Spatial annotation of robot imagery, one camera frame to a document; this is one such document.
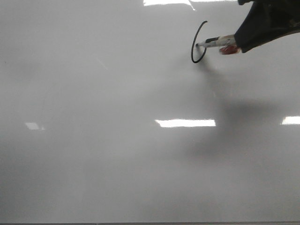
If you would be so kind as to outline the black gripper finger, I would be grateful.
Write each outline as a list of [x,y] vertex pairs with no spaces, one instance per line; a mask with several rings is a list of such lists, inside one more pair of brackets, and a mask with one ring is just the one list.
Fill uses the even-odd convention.
[[243,53],[273,40],[299,33],[298,0],[239,0],[239,5],[252,3],[245,20],[234,34]]

